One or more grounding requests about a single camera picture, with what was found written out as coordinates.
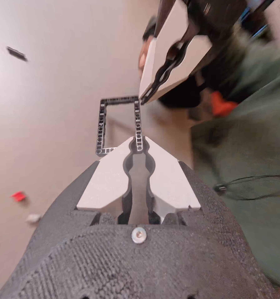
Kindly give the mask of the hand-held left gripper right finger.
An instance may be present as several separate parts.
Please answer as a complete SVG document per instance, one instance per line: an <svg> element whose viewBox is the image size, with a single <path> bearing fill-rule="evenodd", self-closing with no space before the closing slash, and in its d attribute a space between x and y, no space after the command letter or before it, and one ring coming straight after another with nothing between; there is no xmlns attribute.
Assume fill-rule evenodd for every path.
<svg viewBox="0 0 280 299"><path fill-rule="evenodd" d="M163 222L168 214L201 205L179 161L150 138L143 139L145 167L149 172L146 184L146 205L149 222Z"/></svg>

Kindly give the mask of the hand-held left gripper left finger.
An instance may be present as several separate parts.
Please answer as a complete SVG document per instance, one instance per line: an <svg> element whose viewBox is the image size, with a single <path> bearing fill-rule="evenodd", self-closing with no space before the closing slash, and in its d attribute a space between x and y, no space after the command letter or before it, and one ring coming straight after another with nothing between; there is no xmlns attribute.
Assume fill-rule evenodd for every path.
<svg viewBox="0 0 280 299"><path fill-rule="evenodd" d="M128 224L132 208L134 137L101 158L78 204L79 211L110 213L118 224Z"/></svg>

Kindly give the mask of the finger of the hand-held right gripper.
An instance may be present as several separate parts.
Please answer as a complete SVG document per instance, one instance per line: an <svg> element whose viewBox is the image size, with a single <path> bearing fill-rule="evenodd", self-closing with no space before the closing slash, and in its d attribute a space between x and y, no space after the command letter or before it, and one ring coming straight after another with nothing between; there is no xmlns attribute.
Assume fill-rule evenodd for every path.
<svg viewBox="0 0 280 299"><path fill-rule="evenodd" d="M212 47L208 36L195 35L182 44L174 58L166 57L163 67L156 74L152 87L146 92L146 103L150 103L187 80Z"/></svg>
<svg viewBox="0 0 280 299"><path fill-rule="evenodd" d="M157 37L150 42L139 88L139 99L143 99L152 87L156 74L164 66L171 46L179 42L188 28L187 5L177 0L172 5Z"/></svg>

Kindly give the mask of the black lego frame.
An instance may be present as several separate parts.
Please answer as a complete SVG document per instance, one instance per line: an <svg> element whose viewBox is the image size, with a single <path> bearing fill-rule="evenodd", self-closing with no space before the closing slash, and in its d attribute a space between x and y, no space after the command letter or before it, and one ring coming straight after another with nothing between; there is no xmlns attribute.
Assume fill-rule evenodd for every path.
<svg viewBox="0 0 280 299"><path fill-rule="evenodd" d="M134 122L135 122L135 150L136 154L143 152L143 135L141 126L141 111L140 102L137 96L119 97L119 98L105 98L100 100L98 129L95 154L99 157L104 157L112 152L116 147L105 147L105 133L107 122L107 107L133 104L134 106Z"/></svg>

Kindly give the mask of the person's right forearm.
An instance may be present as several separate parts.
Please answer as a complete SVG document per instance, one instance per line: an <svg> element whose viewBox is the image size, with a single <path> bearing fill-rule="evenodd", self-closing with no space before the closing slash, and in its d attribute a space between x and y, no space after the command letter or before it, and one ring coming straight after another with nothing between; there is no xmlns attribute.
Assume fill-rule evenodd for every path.
<svg viewBox="0 0 280 299"><path fill-rule="evenodd" d="M217 57L200 70L206 86L241 103L280 75L280 48L235 30Z"/></svg>

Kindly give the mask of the person's right hand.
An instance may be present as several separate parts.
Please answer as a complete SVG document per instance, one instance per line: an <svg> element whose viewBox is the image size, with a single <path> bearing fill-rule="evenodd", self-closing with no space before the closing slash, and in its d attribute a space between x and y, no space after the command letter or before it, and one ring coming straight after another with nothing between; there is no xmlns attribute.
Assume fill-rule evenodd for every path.
<svg viewBox="0 0 280 299"><path fill-rule="evenodd" d="M148 49L152 40L153 40L153 36L149 36L148 39L143 41L142 48L140 50L139 59L138 59L138 71L139 71L140 78L142 77L143 74Z"/></svg>

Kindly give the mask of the orange traffic cone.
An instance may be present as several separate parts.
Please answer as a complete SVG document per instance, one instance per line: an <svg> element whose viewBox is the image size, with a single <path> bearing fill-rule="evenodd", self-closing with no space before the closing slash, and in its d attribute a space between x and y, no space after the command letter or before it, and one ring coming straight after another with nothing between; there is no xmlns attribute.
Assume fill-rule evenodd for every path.
<svg viewBox="0 0 280 299"><path fill-rule="evenodd" d="M226 101L220 92L211 93L212 114L215 118L228 116L237 106L238 103Z"/></svg>

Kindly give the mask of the person's green sweatshirt torso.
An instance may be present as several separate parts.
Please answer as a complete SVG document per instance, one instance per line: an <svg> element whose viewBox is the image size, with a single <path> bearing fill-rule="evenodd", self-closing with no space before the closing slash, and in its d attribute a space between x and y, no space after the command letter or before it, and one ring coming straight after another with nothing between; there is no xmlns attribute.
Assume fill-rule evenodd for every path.
<svg viewBox="0 0 280 299"><path fill-rule="evenodd" d="M250 97L229 116L191 128L194 170L212 188L217 178L280 174L280 93ZM280 197L222 200L239 222L265 274L280 284Z"/></svg>

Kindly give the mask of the black wired earphones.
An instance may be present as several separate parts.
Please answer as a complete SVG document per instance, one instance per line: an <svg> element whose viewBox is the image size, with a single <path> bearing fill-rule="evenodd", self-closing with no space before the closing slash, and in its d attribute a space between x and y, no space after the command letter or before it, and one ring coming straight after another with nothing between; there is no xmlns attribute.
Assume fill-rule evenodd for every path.
<svg viewBox="0 0 280 299"><path fill-rule="evenodd" d="M248 176L229 182L218 177L213 190L220 196L241 201L280 197L280 174Z"/></svg>

